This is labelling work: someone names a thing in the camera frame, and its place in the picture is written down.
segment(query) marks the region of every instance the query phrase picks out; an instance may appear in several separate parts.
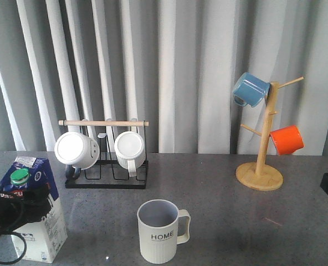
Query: mug rim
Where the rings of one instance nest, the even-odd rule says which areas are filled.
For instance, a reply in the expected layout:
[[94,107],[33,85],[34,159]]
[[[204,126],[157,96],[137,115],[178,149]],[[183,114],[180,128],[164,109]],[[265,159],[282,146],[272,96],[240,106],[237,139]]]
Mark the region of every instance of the mug rim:
[[[119,139],[121,139],[124,135],[127,135],[127,134],[134,134],[136,137],[138,137],[140,139],[141,144],[142,144],[140,150],[132,156],[125,156],[122,152],[120,152],[120,150],[118,148]],[[145,144],[144,144],[144,140],[143,140],[142,136],[133,131],[122,132],[119,136],[117,136],[117,138],[115,139],[115,143],[114,143],[114,149],[115,149],[116,155],[118,154],[118,155],[120,155],[121,158],[126,159],[126,160],[133,160],[133,159],[139,157],[143,153],[144,146],[145,146]]]
[[[140,213],[140,210],[142,209],[142,207],[150,202],[153,202],[153,201],[161,201],[161,202],[167,202],[169,204],[171,204],[172,206],[174,206],[174,208],[176,209],[176,218],[173,222],[171,222],[170,224],[167,224],[166,226],[150,226],[149,224],[146,224],[145,222],[143,222],[139,216],[139,213]],[[152,228],[152,229],[164,229],[164,228],[167,228],[167,227],[170,227],[172,226],[173,224],[175,224],[179,219],[179,208],[174,204],[172,203],[171,201],[168,201],[166,199],[161,199],[161,198],[157,198],[157,199],[151,199],[150,201],[146,201],[144,203],[142,203],[142,205],[138,208],[137,210],[137,220],[138,222],[140,222],[143,226],[146,226],[146,227],[149,227],[149,228]]]

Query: table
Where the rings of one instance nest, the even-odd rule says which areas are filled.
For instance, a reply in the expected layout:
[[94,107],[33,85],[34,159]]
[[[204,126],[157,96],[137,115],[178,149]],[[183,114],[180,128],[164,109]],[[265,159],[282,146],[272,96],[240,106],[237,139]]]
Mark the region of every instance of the table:
[[[262,192],[235,178],[256,155],[149,154],[145,190],[66,189],[53,152],[0,151],[0,179],[17,155],[50,159],[68,229],[53,265],[152,265],[139,251],[136,211],[154,198],[192,217],[191,239],[165,265],[328,265],[328,195],[319,186],[328,156],[268,156],[284,184]],[[0,258],[11,258],[12,243],[2,242]]]

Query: mug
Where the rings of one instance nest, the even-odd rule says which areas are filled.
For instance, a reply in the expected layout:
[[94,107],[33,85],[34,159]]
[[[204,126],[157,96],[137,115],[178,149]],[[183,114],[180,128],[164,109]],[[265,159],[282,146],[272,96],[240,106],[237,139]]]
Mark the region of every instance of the mug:
[[233,87],[234,101],[240,106],[249,104],[255,107],[269,92],[269,88],[270,83],[245,72]]
[[98,143],[79,132],[61,135],[55,143],[54,152],[61,163],[82,170],[93,166],[100,155]]
[[295,125],[270,132],[279,155],[292,154],[304,147],[303,139]]
[[130,176],[137,176],[137,168],[146,158],[145,143],[141,135],[132,131],[123,132],[116,138],[114,148],[119,164],[128,169]]
[[[180,217],[187,217],[185,233],[178,236]],[[150,263],[161,264],[171,260],[178,244],[190,239],[190,214],[165,199],[153,199],[137,211],[141,255]]]

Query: black cord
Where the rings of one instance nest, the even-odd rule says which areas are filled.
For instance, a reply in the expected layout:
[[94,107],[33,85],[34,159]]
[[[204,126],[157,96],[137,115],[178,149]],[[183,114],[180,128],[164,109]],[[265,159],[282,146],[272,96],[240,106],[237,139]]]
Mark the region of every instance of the black cord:
[[12,196],[13,198],[10,199],[10,201],[12,203],[17,203],[17,204],[20,205],[20,213],[19,213],[18,218],[12,224],[10,224],[7,228],[0,230],[0,235],[2,235],[2,234],[3,235],[6,235],[6,236],[13,235],[13,236],[16,236],[16,237],[20,238],[22,240],[22,242],[24,243],[24,251],[22,252],[22,254],[20,255],[20,257],[18,257],[15,260],[12,260],[10,262],[2,262],[2,261],[0,261],[0,264],[3,264],[3,265],[11,265],[11,264],[14,264],[14,263],[20,261],[25,256],[25,254],[26,254],[27,245],[26,245],[25,238],[20,233],[12,232],[11,231],[11,230],[13,230],[17,226],[17,224],[23,218],[24,213],[25,213],[25,205],[22,202],[22,200],[18,196],[16,196],[15,194],[13,194],[13,193],[5,192],[5,191],[0,191],[0,194],[5,194],[5,195]]
[[16,237],[20,238],[22,240],[22,242],[24,243],[24,251],[21,253],[21,255],[17,259],[12,260],[10,262],[2,262],[0,260],[0,264],[2,264],[2,265],[11,265],[11,264],[14,264],[14,263],[20,261],[25,256],[26,249],[27,249],[26,240],[20,233],[17,233],[17,232],[5,232],[3,234],[6,235],[6,236],[8,236],[8,235],[16,236]]

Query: white mug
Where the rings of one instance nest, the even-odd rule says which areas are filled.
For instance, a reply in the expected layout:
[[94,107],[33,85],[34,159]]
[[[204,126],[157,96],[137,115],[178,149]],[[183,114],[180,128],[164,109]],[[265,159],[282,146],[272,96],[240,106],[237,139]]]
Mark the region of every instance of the white mug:
[[85,170],[96,163],[100,149],[94,139],[79,132],[67,132],[57,139],[54,153],[61,163]]
[[137,168],[146,158],[145,143],[141,135],[132,131],[123,132],[116,138],[114,148],[119,164],[128,169],[130,176],[137,176]]
[[[180,217],[187,217],[185,234],[178,236]],[[161,264],[171,260],[178,244],[190,239],[190,214],[165,199],[153,199],[137,211],[141,255],[150,263]]]

